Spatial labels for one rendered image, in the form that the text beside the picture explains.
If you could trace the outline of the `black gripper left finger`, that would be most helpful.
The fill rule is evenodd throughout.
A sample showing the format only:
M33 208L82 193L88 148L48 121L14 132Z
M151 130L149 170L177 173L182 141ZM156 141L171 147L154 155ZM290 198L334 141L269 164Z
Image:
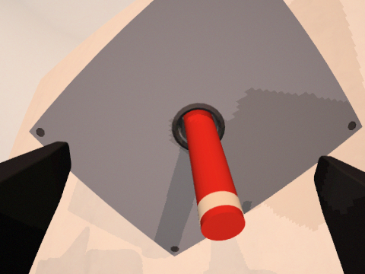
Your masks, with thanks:
M0 274L30 274L70 170L63 141L0 162Z

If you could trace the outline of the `red peg with white band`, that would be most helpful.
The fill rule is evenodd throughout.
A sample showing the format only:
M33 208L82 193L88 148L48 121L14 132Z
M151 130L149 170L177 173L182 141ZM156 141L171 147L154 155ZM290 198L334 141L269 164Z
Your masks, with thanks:
M246 226L212 113L183 116L201 233L213 241L236 237Z

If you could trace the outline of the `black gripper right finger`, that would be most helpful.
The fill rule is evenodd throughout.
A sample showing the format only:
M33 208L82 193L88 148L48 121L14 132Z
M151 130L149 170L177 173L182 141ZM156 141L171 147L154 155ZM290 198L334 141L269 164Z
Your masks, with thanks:
M344 274L365 274L365 171L320 156L314 186Z

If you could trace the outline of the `grey flat panel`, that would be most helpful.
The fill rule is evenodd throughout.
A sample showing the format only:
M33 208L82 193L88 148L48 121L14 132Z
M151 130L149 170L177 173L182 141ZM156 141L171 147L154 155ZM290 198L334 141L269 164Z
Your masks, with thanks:
M200 243L183 116L212 113L243 214L363 128L284 0L154 0L30 128L170 255Z

